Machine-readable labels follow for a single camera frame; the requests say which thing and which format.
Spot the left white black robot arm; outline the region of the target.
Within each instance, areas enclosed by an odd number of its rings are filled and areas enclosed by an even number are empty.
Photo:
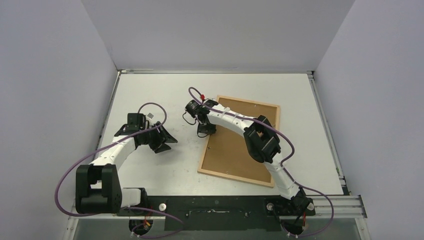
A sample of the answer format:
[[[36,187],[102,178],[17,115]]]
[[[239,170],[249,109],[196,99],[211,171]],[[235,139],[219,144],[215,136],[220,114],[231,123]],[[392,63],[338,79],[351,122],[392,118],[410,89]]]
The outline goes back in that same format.
[[[139,146],[156,154],[171,149],[178,141],[157,121],[142,113],[129,113],[127,122],[114,134],[112,146],[89,164],[76,169],[75,208],[82,215],[118,214],[130,208],[144,215],[151,206],[143,187],[122,187],[118,170]]]

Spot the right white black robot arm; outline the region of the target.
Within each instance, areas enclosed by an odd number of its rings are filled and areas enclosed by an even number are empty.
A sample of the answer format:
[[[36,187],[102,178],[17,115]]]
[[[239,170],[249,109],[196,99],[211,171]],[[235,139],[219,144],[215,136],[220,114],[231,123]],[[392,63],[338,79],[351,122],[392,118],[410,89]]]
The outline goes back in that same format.
[[[284,166],[284,162],[294,153],[282,157],[280,140],[284,139],[287,143],[290,140],[272,127],[264,115],[246,116],[212,99],[204,102],[191,100],[185,106],[185,111],[197,121],[199,133],[212,135],[216,127],[221,126],[243,137],[250,157],[264,164],[274,180],[279,195],[284,198],[282,207],[286,213],[294,216],[315,215],[315,205],[306,196],[306,187],[296,182]]]

